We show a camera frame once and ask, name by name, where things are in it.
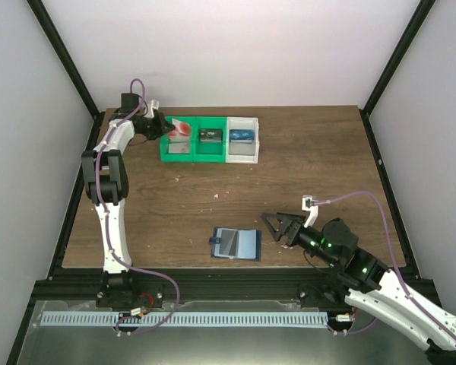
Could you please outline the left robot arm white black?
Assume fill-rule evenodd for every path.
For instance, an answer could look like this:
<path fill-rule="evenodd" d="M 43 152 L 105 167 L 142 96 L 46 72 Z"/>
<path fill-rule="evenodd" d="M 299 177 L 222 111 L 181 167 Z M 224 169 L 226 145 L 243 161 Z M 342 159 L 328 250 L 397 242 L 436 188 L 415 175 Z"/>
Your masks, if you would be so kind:
<path fill-rule="evenodd" d="M 123 154 L 136 135 L 153 141 L 174 130 L 159 108 L 157 100 L 146 103 L 137 94 L 124 93 L 105 135 L 96 147 L 81 155 L 84 190 L 100 222 L 103 282 L 111 289 L 130 287 L 133 267 L 125 232 L 129 182 Z"/>

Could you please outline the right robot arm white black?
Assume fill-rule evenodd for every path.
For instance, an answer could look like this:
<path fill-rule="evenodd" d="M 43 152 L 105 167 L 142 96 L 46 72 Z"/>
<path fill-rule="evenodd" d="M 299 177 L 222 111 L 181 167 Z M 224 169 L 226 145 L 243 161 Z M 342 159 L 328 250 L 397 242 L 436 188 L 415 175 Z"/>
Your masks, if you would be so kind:
<path fill-rule="evenodd" d="M 456 316 L 401 282 L 397 272 L 359 248 L 358 236 L 340 218 L 321 230 L 294 214 L 263 213 L 275 240 L 299 246 L 329 267 L 323 285 L 332 303 L 361 309 L 392 327 L 424 351 L 431 364 L 456 364 Z"/>

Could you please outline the blue leather card holder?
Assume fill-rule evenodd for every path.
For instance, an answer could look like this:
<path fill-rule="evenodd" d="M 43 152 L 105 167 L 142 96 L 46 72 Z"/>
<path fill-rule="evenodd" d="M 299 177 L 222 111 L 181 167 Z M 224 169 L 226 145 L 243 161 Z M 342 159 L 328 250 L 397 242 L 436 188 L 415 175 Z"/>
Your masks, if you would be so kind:
<path fill-rule="evenodd" d="M 219 230 L 231 229 L 238 231 L 238 246 L 236 255 L 231 257 L 219 257 L 216 254 L 217 245 L 220 243 Z M 211 256 L 218 259 L 236 259 L 243 261 L 259 262 L 261 260 L 261 231 L 260 230 L 239 230 L 225 227 L 215 227 L 213 236 L 209 239 Z"/>

